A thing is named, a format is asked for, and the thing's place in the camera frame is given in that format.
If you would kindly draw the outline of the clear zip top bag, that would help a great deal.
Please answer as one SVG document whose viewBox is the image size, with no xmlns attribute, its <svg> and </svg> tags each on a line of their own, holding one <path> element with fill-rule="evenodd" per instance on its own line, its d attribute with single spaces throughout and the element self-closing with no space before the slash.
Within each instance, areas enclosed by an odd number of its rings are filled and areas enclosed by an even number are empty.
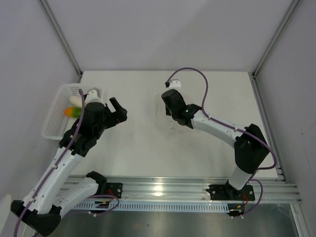
<svg viewBox="0 0 316 237">
<path fill-rule="evenodd" d="M 160 131 L 168 133 L 184 131 L 183 127 L 166 114 L 165 104 L 159 93 L 154 93 L 154 111 L 155 123 Z"/>
</svg>

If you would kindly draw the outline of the white perforated plastic basket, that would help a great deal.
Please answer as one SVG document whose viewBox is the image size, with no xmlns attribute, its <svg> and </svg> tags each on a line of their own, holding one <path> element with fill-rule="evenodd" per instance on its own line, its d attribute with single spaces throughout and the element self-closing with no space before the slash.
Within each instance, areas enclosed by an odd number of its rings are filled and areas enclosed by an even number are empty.
<svg viewBox="0 0 316 237">
<path fill-rule="evenodd" d="M 62 85 L 50 106 L 47 118 L 42 128 L 42 136 L 46 139 L 61 140 L 64 133 L 71 128 L 76 121 L 65 115 L 65 110 L 72 107 L 71 96 L 79 96 L 79 89 L 87 94 L 92 89 L 98 89 L 98 97 L 104 98 L 105 88 L 95 83 L 70 83 Z"/>
</svg>

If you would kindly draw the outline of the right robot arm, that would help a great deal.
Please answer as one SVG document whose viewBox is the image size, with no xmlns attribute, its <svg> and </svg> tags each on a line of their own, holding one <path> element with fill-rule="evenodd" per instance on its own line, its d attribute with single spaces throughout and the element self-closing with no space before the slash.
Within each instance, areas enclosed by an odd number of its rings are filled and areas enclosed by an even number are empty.
<svg viewBox="0 0 316 237">
<path fill-rule="evenodd" d="M 227 181 L 225 192 L 231 199 L 241 196 L 244 186 L 270 152 L 261 129 L 255 124 L 243 127 L 211 117 L 202 107 L 186 104 L 176 89 L 164 92 L 161 98 L 166 114 L 178 124 L 206 132 L 234 149 L 236 168 Z"/>
</svg>

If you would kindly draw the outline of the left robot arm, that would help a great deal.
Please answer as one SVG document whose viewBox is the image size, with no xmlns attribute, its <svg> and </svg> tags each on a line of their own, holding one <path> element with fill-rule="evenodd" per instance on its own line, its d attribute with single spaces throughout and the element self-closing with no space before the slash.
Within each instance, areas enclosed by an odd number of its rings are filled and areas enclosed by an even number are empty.
<svg viewBox="0 0 316 237">
<path fill-rule="evenodd" d="M 89 101 L 83 107 L 80 118 L 65 132 L 48 169 L 36 186 L 23 200 L 13 200 L 10 210 L 18 217 L 16 227 L 25 223 L 37 235 L 52 234 L 61 219 L 86 198 L 108 198 L 119 200 L 119 196 L 108 187 L 107 178 L 91 171 L 84 179 L 68 191 L 59 194 L 73 169 L 97 144 L 104 130 L 127 120 L 127 110 L 116 98 L 110 98 L 114 107 Z"/>
</svg>

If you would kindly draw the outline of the orange green toy mango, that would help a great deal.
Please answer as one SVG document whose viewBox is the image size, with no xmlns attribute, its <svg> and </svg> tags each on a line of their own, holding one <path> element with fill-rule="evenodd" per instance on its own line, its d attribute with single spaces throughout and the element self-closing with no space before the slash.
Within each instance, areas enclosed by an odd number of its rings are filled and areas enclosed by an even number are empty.
<svg viewBox="0 0 316 237">
<path fill-rule="evenodd" d="M 64 114 L 70 118 L 79 119 L 81 116 L 82 108 L 80 107 L 69 107 L 64 111 Z"/>
</svg>

